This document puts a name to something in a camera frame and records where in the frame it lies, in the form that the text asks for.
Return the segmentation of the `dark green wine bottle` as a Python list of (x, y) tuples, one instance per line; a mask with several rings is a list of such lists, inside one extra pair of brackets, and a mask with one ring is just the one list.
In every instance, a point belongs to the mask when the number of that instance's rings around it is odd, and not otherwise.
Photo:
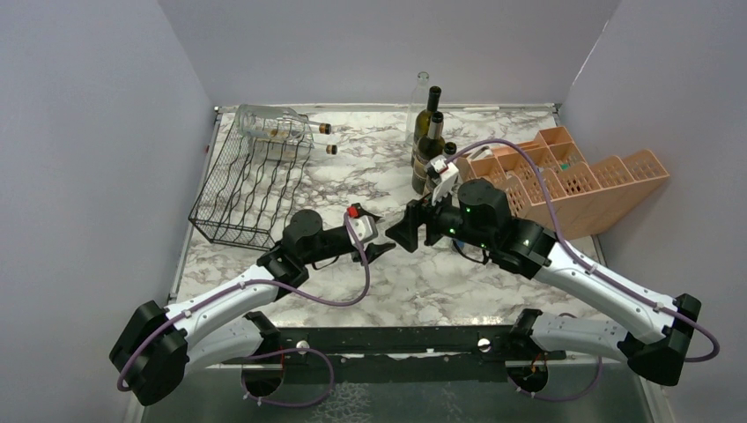
[(428, 92), (428, 99), (425, 108), (418, 113), (415, 119), (410, 156), (410, 164), (412, 166), (414, 165), (415, 154), (418, 149), (418, 140), (427, 134), (432, 115), (438, 110), (440, 96), (441, 88), (437, 85), (432, 86)]

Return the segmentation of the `wine bottle silver foil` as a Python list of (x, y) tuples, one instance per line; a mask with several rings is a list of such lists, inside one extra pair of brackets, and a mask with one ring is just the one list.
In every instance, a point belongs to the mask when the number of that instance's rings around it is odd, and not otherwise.
[(433, 112), (428, 131), (417, 143), (412, 165), (411, 187), (419, 195), (425, 191), (428, 180), (425, 166), (430, 160), (443, 153), (445, 141), (442, 136), (444, 116), (440, 111)]
[[(455, 155), (457, 151), (457, 145), (454, 142), (446, 142), (442, 151), (444, 159), (449, 159)], [(437, 185), (437, 181), (428, 175), (425, 179), (424, 195), (430, 194)]]

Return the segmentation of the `clear glass bottle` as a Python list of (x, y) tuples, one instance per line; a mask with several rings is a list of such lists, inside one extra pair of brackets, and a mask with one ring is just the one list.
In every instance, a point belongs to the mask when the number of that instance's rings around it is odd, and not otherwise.
[(410, 101), (406, 108), (405, 142), (412, 146), (414, 142), (414, 131), (416, 119), (419, 112), (426, 107), (430, 87), (430, 75), (427, 71), (417, 74), (417, 83), (410, 95)]

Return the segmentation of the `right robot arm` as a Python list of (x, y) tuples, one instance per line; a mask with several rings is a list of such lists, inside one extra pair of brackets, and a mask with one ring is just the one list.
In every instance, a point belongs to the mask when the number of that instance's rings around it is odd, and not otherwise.
[(683, 293), (657, 293), (623, 278), (562, 243), (555, 232), (514, 217), (507, 195), (483, 179), (464, 183), (457, 205), (446, 195), (407, 203), (385, 235), (409, 252), (443, 237), (479, 247), (501, 270), (554, 286), (606, 315), (604, 321), (571, 319), (526, 309), (508, 335), (510, 351), (528, 359), (539, 351), (578, 352), (624, 362), (650, 382), (680, 380), (702, 303)]

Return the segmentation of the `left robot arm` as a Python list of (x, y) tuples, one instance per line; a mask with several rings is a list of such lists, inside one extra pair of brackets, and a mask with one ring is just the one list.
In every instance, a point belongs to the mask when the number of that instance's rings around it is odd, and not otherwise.
[[(282, 238), (239, 277), (190, 301), (161, 307), (139, 305), (109, 354), (118, 376), (116, 388), (131, 392), (142, 405), (167, 397), (191, 370), (249, 355), (259, 362), (277, 350), (277, 339), (261, 322), (245, 318), (289, 293), (331, 307), (361, 302), (371, 287), (370, 264), (395, 248), (375, 243), (379, 217), (359, 204), (349, 206), (343, 224), (325, 229), (314, 210), (296, 212)], [(308, 269), (348, 254), (364, 269), (364, 288), (355, 298), (325, 300), (300, 290)]]

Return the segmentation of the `bottle with brown cap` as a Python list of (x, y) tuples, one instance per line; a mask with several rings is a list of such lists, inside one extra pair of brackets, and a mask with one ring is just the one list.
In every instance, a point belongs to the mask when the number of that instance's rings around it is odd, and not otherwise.
[(312, 133), (319, 133), (322, 135), (330, 135), (332, 133), (332, 125), (327, 122), (310, 122), (308, 124)]

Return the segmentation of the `pink plastic organizer basket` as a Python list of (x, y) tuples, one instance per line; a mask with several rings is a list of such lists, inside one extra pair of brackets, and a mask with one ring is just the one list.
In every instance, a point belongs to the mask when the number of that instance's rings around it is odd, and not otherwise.
[(568, 130), (539, 130), (517, 150), (479, 147), (457, 159), (462, 180), (484, 179), (504, 191), (511, 213), (574, 240), (605, 232), (668, 179), (644, 149), (626, 157), (588, 163)]

